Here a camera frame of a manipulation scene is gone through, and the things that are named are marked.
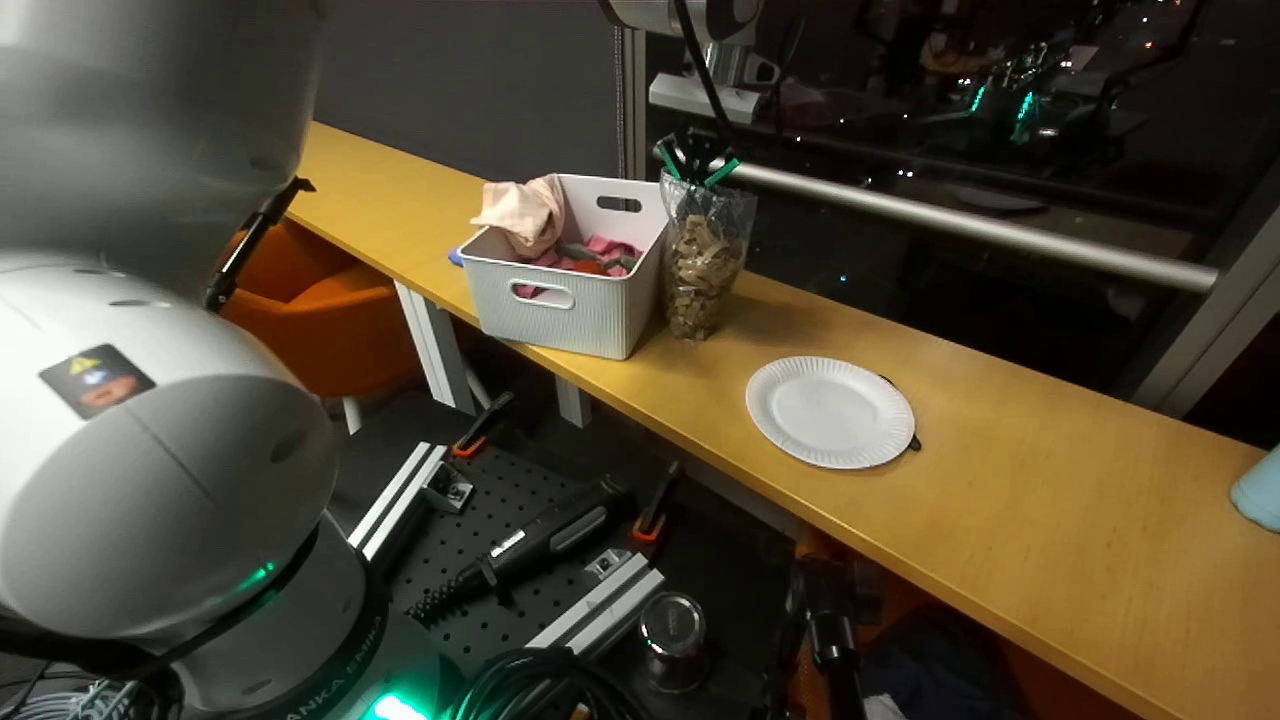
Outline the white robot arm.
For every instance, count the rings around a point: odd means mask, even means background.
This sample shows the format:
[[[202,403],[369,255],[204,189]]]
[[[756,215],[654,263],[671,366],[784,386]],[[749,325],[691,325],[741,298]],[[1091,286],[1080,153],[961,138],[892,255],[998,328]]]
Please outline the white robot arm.
[[[288,207],[325,0],[0,0],[3,720],[383,720],[457,669],[330,514],[336,426],[211,313]]]

